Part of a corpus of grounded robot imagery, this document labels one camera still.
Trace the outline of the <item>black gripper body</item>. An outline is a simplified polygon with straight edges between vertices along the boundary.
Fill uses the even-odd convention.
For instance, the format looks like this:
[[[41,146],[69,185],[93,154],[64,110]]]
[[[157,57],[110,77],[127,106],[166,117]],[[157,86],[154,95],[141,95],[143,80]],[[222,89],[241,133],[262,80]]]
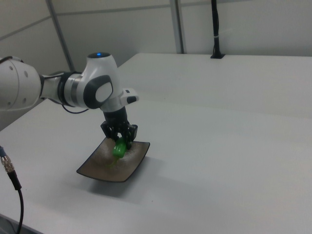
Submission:
[[[104,112],[104,117],[109,126],[115,126],[122,124],[124,122],[128,122],[126,107],[122,107],[121,109],[113,112]]]

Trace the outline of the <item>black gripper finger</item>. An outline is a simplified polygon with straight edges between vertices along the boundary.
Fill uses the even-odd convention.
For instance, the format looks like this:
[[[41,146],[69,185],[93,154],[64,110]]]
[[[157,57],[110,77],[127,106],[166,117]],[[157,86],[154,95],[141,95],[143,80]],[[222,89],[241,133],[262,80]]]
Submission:
[[[115,128],[114,126],[109,125],[108,122],[106,122],[106,121],[104,121],[100,125],[100,127],[101,127],[102,131],[104,132],[106,138],[110,138],[113,141],[118,141],[119,140],[117,128]]]
[[[125,140],[126,148],[131,149],[132,142],[135,140],[137,136],[138,126],[135,124],[130,124],[129,122],[125,122],[121,126],[121,135]]]

